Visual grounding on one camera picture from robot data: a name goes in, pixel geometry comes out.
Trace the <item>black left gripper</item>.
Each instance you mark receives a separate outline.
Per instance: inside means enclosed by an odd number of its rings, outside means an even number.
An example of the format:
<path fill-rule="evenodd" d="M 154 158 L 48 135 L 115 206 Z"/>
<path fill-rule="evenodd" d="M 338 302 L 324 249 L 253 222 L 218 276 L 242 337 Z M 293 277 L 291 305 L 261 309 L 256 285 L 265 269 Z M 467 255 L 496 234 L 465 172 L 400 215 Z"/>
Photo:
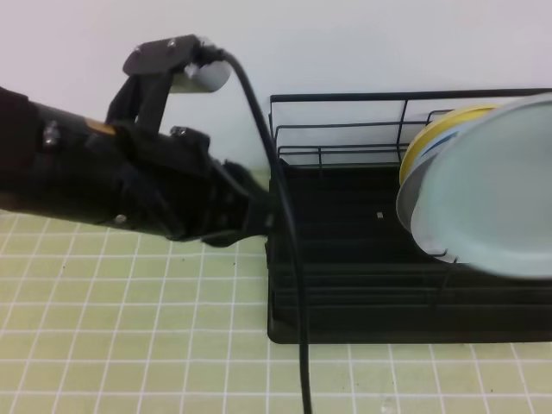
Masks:
<path fill-rule="evenodd" d="M 279 221 L 277 198 L 259 191 L 244 167 L 213 159 L 209 144 L 197 131 L 94 134 L 85 143 L 92 198 L 104 203 L 111 224 L 172 241 L 221 248 L 270 235 Z"/>

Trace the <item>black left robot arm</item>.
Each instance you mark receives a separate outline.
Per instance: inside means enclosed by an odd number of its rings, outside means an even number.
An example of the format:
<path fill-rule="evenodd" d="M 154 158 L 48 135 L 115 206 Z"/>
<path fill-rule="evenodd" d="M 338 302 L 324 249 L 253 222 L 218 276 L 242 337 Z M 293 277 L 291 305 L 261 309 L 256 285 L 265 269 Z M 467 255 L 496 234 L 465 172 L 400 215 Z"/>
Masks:
<path fill-rule="evenodd" d="M 194 129 L 106 125 L 2 90 L 1 207 L 219 248 L 270 234 L 274 195 L 209 145 Z"/>

